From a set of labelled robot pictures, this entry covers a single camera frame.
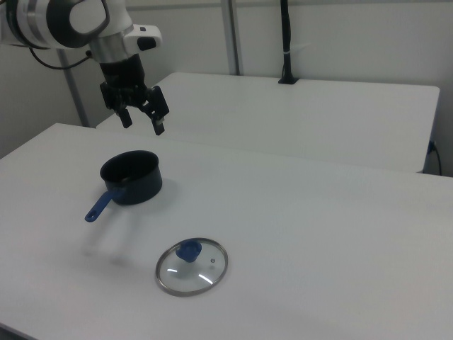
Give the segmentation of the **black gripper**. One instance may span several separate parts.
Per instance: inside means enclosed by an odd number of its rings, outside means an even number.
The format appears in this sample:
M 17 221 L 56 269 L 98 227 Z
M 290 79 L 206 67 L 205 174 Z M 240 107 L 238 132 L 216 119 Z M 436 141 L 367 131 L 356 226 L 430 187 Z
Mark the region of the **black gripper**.
M 132 125 L 127 106 L 138 107 L 144 104 L 141 111 L 151 120 L 157 136 L 164 131 L 164 117 L 169 108 L 159 86 L 147 89 L 144 83 L 144 69 L 139 55 L 133 55 L 123 61 L 101 63 L 105 81 L 100 85 L 103 100 L 107 109 L 120 118 L 122 126 Z

